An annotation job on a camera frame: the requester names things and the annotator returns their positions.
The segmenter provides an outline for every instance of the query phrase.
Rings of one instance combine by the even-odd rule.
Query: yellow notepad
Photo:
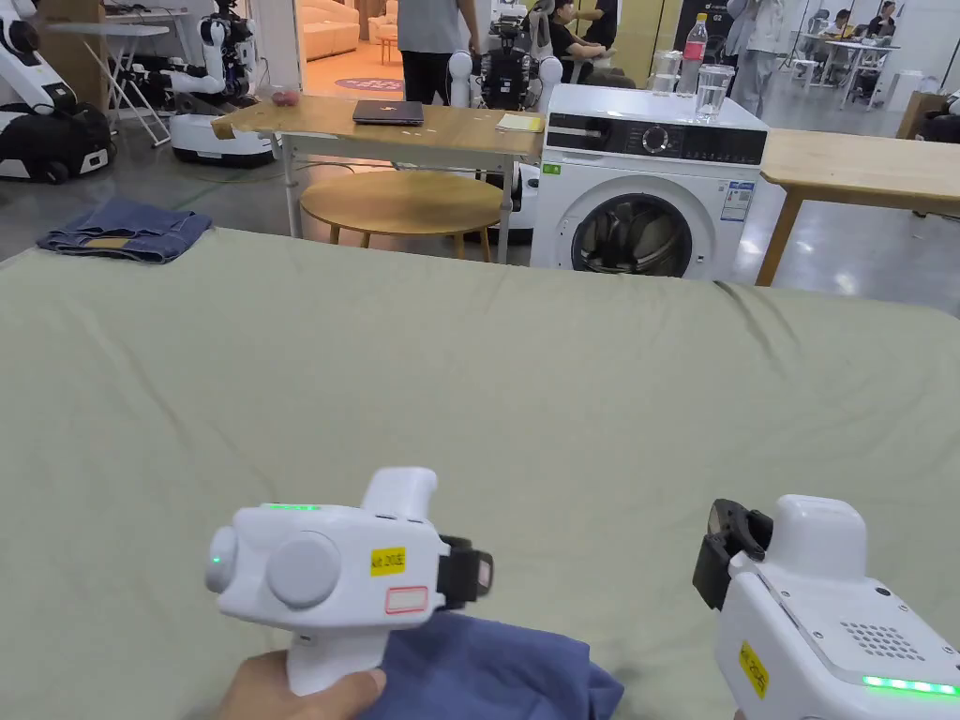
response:
[[[510,112],[500,118],[496,124],[498,130],[519,130],[521,132],[542,132],[543,119],[530,115],[515,115]]]

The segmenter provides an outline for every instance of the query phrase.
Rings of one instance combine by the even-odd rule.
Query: laptop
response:
[[[353,122],[358,125],[422,125],[423,103],[358,100],[353,111]]]

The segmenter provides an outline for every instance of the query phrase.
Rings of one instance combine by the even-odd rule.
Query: humanoid robot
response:
[[[35,14],[35,0],[0,0],[0,79],[20,97],[0,106],[0,178],[61,184],[107,167],[115,150],[104,114],[38,52]]]
[[[238,15],[237,0],[215,0],[217,11],[198,25],[204,66],[171,59],[166,67],[140,73],[140,82],[174,96],[177,114],[170,119],[174,154],[185,162],[230,167],[258,167],[273,161],[270,140],[255,132],[236,132],[230,140],[213,133],[220,115],[254,105],[256,56],[252,20]]]
[[[526,14],[526,8],[516,0],[494,0],[487,52],[472,56],[461,51],[450,58],[451,105],[546,113],[553,88],[560,82],[564,69],[553,57],[549,36],[544,44],[536,27],[533,33],[524,29]],[[537,22],[534,15],[532,22]],[[475,85],[478,93],[471,97]],[[500,177],[487,180],[502,187]],[[518,164],[513,177],[511,242],[529,243],[533,239],[539,186],[540,168]]]

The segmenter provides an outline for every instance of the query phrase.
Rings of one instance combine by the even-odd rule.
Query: round rug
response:
[[[352,90],[369,90],[372,92],[403,92],[403,80],[392,78],[343,78],[336,81],[340,87],[349,87]]]

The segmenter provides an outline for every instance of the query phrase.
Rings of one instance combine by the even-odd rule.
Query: red object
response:
[[[684,47],[684,60],[696,60],[698,62],[704,61],[704,54],[707,52],[707,44],[705,42],[691,42],[688,40],[686,46]]]
[[[278,90],[273,95],[274,105],[281,108],[292,108],[300,102],[300,94],[296,90]]]

